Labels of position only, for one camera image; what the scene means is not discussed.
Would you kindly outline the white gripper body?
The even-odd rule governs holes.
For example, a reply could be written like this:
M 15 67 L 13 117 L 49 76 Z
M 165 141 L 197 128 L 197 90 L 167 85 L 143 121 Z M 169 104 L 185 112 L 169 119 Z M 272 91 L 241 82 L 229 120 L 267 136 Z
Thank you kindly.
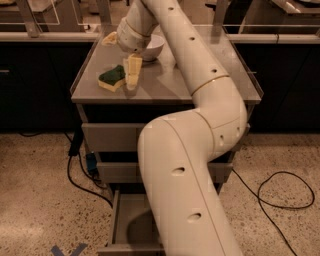
M 120 48 L 128 53 L 141 53 L 143 52 L 149 42 L 150 36 L 144 36 L 136 32 L 127 22 L 126 18 L 122 18 L 117 27 L 117 44 Z

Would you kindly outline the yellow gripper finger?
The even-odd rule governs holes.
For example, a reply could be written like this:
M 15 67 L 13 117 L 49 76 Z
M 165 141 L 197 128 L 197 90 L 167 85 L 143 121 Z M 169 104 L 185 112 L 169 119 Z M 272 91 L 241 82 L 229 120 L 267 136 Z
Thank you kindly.
M 115 31 L 103 38 L 101 44 L 103 46 L 115 45 L 117 43 L 117 33 Z
M 139 54 L 131 54 L 123 60 L 126 86 L 129 90 L 134 90 L 138 84 L 142 67 L 142 57 Z

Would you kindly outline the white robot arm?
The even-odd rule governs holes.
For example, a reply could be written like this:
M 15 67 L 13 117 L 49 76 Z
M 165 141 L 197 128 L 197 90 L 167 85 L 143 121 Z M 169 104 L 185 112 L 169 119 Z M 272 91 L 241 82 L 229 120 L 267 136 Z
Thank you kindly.
M 134 0 L 117 28 L 117 43 L 140 53 L 155 27 L 164 33 L 194 104 L 152 120 L 138 139 L 142 181 L 165 254 L 243 256 L 208 164 L 243 136 L 246 106 L 177 0 Z

